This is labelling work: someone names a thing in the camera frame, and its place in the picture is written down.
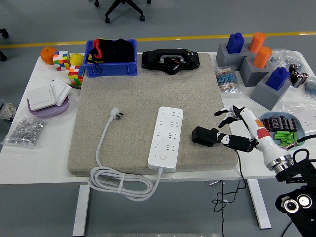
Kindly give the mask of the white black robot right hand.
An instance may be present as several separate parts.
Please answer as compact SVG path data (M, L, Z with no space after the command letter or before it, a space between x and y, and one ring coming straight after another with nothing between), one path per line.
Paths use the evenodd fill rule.
M287 150L281 148L274 142L268 130L248 108L238 108L232 105L215 112L214 115L220 116L224 113L227 113L228 115L222 120L218 127L221 128L225 124L242 120L247 127L251 138L255 138L259 143L256 145L256 148L263 153L264 165L269 170L272 170L271 162L276 161L278 158L290 155Z

